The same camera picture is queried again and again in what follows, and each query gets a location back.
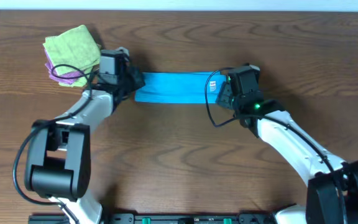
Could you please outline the blue microfiber cloth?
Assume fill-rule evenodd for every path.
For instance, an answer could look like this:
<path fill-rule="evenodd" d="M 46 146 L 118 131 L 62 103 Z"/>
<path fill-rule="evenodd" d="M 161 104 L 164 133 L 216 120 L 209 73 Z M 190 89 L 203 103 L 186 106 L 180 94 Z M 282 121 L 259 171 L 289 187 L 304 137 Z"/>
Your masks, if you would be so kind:
<path fill-rule="evenodd" d="M 142 103 L 214 103 L 226 76 L 220 72 L 145 73 L 145 86 L 135 92 Z"/>

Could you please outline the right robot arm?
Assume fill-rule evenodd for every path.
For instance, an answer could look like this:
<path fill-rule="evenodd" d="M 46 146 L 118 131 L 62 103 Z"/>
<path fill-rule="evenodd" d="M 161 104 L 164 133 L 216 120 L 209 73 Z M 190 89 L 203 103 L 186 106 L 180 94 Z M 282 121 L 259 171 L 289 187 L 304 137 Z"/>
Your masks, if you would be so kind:
<path fill-rule="evenodd" d="M 216 103 L 233 121 L 273 147 L 307 187 L 306 205 L 274 212 L 275 223 L 358 223 L 358 161 L 347 162 L 316 142 L 277 101 L 259 88 L 259 67 L 225 68 Z"/>

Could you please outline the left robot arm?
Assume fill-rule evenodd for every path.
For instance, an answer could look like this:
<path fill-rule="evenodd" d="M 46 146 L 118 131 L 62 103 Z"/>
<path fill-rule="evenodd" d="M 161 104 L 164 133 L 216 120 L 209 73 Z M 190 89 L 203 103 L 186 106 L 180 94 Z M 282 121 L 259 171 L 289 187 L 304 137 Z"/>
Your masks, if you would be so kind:
<path fill-rule="evenodd" d="M 37 120 L 22 143 L 27 148 L 24 184 L 57 205 L 61 215 L 29 216 L 29 223 L 106 223 L 103 206 L 89 190 L 91 133 L 133 91 L 143 87 L 144 76 L 132 66 L 124 47 L 102 50 L 99 69 L 87 76 L 88 88 L 65 113 L 53 120 Z"/>

